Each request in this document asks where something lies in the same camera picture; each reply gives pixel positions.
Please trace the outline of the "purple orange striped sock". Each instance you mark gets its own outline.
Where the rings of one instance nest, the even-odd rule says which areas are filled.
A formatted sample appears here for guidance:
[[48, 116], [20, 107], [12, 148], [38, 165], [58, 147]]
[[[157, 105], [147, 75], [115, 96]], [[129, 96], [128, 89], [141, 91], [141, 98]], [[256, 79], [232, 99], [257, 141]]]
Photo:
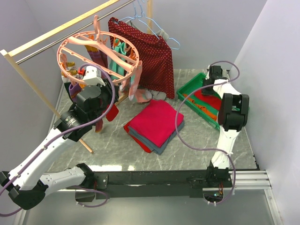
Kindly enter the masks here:
[[76, 102], [76, 96], [78, 93], [81, 92], [81, 90], [82, 90], [82, 88], [80, 87], [80, 85], [78, 83], [76, 83], [75, 85], [73, 85], [73, 84], [69, 85], [68, 93], [69, 93], [70, 99], [73, 102]]

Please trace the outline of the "pink round clip hanger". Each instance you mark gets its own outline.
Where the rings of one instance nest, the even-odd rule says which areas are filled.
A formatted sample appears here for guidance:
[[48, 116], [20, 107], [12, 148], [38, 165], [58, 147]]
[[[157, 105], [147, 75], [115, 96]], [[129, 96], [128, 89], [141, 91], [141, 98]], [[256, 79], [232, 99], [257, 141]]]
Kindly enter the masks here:
[[[60, 44], [57, 51], [57, 63], [63, 77], [67, 78], [73, 85], [81, 87], [96, 85], [106, 72], [112, 77], [114, 84], [126, 81], [129, 78], [135, 79], [142, 73], [142, 61], [140, 60], [137, 48], [127, 39], [120, 35], [102, 31], [98, 16], [93, 19], [93, 31], [79, 32], [71, 35]], [[72, 51], [66, 45], [82, 45], [86, 48], [90, 59]], [[66, 53], [92, 66], [99, 66], [100, 75], [89, 75], [87, 66], [78, 69], [78, 75], [73, 75], [69, 68]]]

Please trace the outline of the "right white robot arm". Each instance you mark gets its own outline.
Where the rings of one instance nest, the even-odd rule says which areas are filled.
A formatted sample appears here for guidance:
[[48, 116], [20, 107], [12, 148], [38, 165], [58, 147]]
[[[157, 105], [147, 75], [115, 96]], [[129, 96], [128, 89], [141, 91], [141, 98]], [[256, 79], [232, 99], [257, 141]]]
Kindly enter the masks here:
[[233, 153], [236, 139], [248, 121], [249, 95], [241, 94], [223, 76], [220, 66], [208, 66], [208, 73], [203, 79], [203, 95], [218, 94], [221, 98], [217, 122], [220, 127], [217, 151], [207, 168], [206, 183], [211, 187], [218, 186], [221, 182], [230, 181], [229, 156]]

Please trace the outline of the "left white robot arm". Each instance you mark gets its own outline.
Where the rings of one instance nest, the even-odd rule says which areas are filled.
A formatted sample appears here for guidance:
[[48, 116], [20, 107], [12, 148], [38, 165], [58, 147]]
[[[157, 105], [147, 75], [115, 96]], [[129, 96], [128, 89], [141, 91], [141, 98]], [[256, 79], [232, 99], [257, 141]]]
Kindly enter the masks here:
[[109, 77], [86, 86], [69, 110], [55, 122], [43, 142], [15, 169], [0, 173], [0, 184], [10, 199], [23, 210], [37, 206], [46, 196], [68, 187], [92, 190], [94, 172], [80, 163], [71, 169], [46, 175], [51, 164], [68, 147], [76, 144], [112, 111], [118, 89]]

